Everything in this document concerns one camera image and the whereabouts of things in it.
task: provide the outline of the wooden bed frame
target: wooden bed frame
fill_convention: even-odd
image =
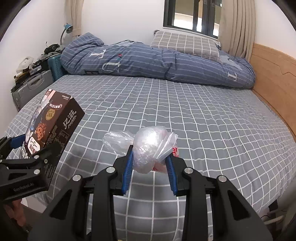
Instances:
[[[256,73],[253,93],[285,122],[296,141],[296,59],[254,44],[250,63]]]

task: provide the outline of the white wall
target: white wall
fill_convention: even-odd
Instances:
[[[37,58],[48,45],[59,43],[65,22],[65,0],[31,0],[16,16],[0,42],[0,137],[17,114],[10,89],[20,62]]]
[[[82,33],[90,32],[105,44],[122,40],[151,44],[153,31],[163,26],[164,0],[86,0]]]
[[[255,43],[296,58],[296,31],[272,0],[255,0]]]

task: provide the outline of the gray checkered pillow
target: gray checkered pillow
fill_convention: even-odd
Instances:
[[[153,48],[173,49],[222,64],[215,42],[208,38],[157,31],[150,46]]]

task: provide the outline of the clear plastic bag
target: clear plastic bag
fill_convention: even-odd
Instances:
[[[135,136],[128,131],[108,132],[103,143],[112,152],[126,155],[129,145],[133,144],[133,169],[139,173],[151,170],[167,172],[165,158],[177,148],[178,135],[167,132],[163,126],[141,128]]]
[[[107,132],[103,137],[103,143],[111,152],[125,156],[130,145],[133,144],[135,135],[129,131]]]

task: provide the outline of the teal storage box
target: teal storage box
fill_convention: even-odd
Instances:
[[[62,54],[59,53],[47,59],[48,67],[52,71],[54,82],[68,73],[61,64],[61,55]]]

